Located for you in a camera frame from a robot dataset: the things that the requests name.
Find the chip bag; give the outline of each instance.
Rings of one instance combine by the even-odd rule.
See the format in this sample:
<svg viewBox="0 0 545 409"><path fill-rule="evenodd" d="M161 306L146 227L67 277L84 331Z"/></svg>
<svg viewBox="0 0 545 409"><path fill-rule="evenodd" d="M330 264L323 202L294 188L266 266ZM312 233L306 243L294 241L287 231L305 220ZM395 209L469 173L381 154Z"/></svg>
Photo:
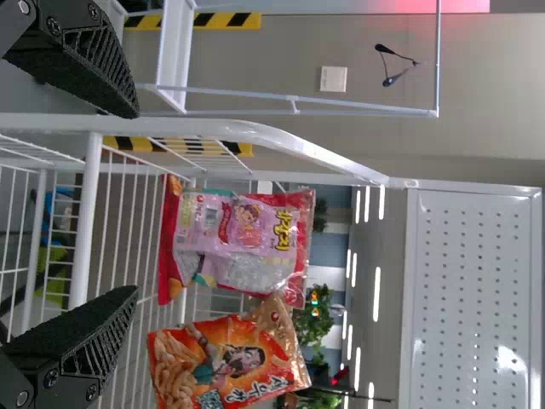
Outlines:
<svg viewBox="0 0 545 409"><path fill-rule="evenodd" d="M147 339L158 409L239 409L311 386L281 297Z"/></svg>
<svg viewBox="0 0 545 409"><path fill-rule="evenodd" d="M175 182L169 176L163 205L160 305L195 280L253 297L279 291L291 307L305 307L313 190L245 196L210 189L178 193Z"/></svg>

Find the red snack bag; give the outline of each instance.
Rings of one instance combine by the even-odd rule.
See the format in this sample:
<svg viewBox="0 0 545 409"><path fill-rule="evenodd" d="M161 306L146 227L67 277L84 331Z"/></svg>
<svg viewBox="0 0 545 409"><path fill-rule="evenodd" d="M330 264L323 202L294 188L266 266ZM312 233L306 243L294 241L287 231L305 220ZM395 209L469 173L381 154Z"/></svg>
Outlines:
<svg viewBox="0 0 545 409"><path fill-rule="evenodd" d="M163 202L163 225L161 227L161 243L159 245L159 277L158 301L159 305L168 304L180 293L183 285L181 275L174 259L174 238L176 217L180 206L183 186L173 175L164 178L166 188Z"/></svg>
<svg viewBox="0 0 545 409"><path fill-rule="evenodd" d="M304 309L305 281L313 236L316 191L308 189L284 194L247 194L245 197L259 200L272 207L292 207L300 211L299 221L297 222L297 258L295 261L295 270L290 276L287 286L283 288L283 293L284 299L289 306Z"/></svg>
<svg viewBox="0 0 545 409"><path fill-rule="evenodd" d="M311 385L281 297L245 318L152 332L147 343L158 409L239 409Z"/></svg>

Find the green plant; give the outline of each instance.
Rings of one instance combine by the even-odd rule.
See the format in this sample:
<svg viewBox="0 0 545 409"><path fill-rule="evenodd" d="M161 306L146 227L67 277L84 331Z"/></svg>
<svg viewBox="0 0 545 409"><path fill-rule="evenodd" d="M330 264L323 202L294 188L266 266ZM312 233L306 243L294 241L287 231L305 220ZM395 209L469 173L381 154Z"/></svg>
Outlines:
<svg viewBox="0 0 545 409"><path fill-rule="evenodd" d="M331 296L333 291L324 285L314 285L313 290L318 294L318 305L310 303L310 295L304 310L294 311L294 326L297 332L299 344L302 347L313 346L319 349L322 338L325 337L333 326L333 318L330 316ZM319 317L313 316L313 310L317 309Z"/></svg>
<svg viewBox="0 0 545 409"><path fill-rule="evenodd" d="M322 366L323 364L325 364L325 356L324 354L322 354L319 350L317 351L316 349L319 349L320 346L318 344L314 345L313 349L314 349L314 356L313 356L313 364L315 366Z"/></svg>
<svg viewBox="0 0 545 409"><path fill-rule="evenodd" d="M314 223L313 231L315 233L323 233L327 228L327 200L318 198L316 199L316 207L314 207Z"/></svg>
<svg viewBox="0 0 545 409"><path fill-rule="evenodd" d="M327 200L323 198L316 199L316 207L314 207L314 214L323 216L327 213Z"/></svg>
<svg viewBox="0 0 545 409"><path fill-rule="evenodd" d="M314 217L313 231L315 233L323 233L327 228L327 220L323 217Z"/></svg>
<svg viewBox="0 0 545 409"><path fill-rule="evenodd" d="M306 389L297 392L300 400L297 402L297 409L335 409L342 398L338 395L328 394L315 389Z"/></svg>

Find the yellow and black hazard stripe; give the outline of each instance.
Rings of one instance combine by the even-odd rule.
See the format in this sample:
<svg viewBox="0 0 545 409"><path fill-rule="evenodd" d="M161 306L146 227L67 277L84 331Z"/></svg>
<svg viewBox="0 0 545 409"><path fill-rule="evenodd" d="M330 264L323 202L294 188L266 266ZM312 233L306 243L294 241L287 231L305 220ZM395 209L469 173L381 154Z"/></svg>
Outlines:
<svg viewBox="0 0 545 409"><path fill-rule="evenodd" d="M195 30L259 30L261 13L197 13Z"/></svg>
<svg viewBox="0 0 545 409"><path fill-rule="evenodd" d="M161 30L162 14L131 16L125 20L126 30ZM261 13L196 13L193 20L196 30L259 30Z"/></svg>
<svg viewBox="0 0 545 409"><path fill-rule="evenodd" d="M179 154L223 156L228 155L214 141L195 141L194 139L172 139L153 138ZM233 154L240 158L251 158L254 156L251 143L222 142L223 145ZM166 152L159 145L151 143L147 138L129 136L105 136L104 144L119 151L132 152Z"/></svg>
<svg viewBox="0 0 545 409"><path fill-rule="evenodd" d="M134 31L158 31L161 30L162 14L134 15L125 19L124 29Z"/></svg>

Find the fluorescent light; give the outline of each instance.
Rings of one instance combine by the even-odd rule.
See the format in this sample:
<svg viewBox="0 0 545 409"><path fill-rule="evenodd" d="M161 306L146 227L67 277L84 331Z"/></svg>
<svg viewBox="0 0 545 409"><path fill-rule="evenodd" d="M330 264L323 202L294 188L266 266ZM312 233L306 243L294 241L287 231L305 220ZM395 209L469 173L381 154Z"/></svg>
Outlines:
<svg viewBox="0 0 545 409"><path fill-rule="evenodd" d="M361 200L361 192L356 193L356 224L359 224L359 201Z"/></svg>
<svg viewBox="0 0 545 409"><path fill-rule="evenodd" d="M354 373L354 389L359 389L359 362L361 361L361 348L356 348L356 372Z"/></svg>
<svg viewBox="0 0 545 409"><path fill-rule="evenodd" d="M378 322L378 308L381 299L381 268L375 269L375 295L373 299L373 320Z"/></svg>
<svg viewBox="0 0 545 409"><path fill-rule="evenodd" d="M347 358L352 358L352 325L348 326L348 345L347 345Z"/></svg>
<svg viewBox="0 0 545 409"><path fill-rule="evenodd" d="M365 209L364 209L364 222L369 221L369 201L371 195L371 188L369 186L365 187Z"/></svg>
<svg viewBox="0 0 545 409"><path fill-rule="evenodd" d="M350 259L352 258L352 252L348 249L347 252L347 279L350 278Z"/></svg>
<svg viewBox="0 0 545 409"><path fill-rule="evenodd" d="M373 400L375 397L375 385L372 382L369 382L367 396L369 396L369 400L367 400L367 409L373 409L373 405L375 404L375 401Z"/></svg>
<svg viewBox="0 0 545 409"><path fill-rule="evenodd" d="M348 313L345 310L344 314L342 315L342 339L347 339L347 317Z"/></svg>
<svg viewBox="0 0 545 409"><path fill-rule="evenodd" d="M381 185L381 193L378 200L378 220L382 220L384 218L384 196L386 196L386 188L384 185Z"/></svg>
<svg viewBox="0 0 545 409"><path fill-rule="evenodd" d="M356 273L358 272L358 253L354 253L352 260L352 288L356 286Z"/></svg>

